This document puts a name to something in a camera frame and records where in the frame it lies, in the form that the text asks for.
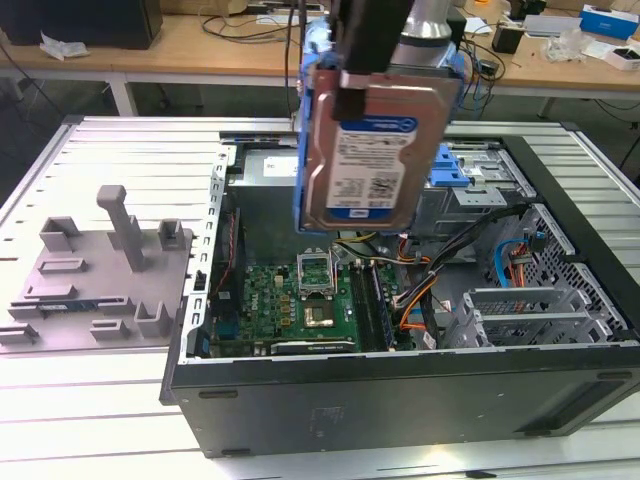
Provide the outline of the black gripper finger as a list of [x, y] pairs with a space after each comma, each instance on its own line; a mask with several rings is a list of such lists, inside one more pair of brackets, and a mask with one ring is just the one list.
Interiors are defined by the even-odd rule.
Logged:
[[332, 3], [332, 42], [338, 70], [334, 120], [362, 118], [370, 77], [386, 71], [412, 7], [409, 0]]

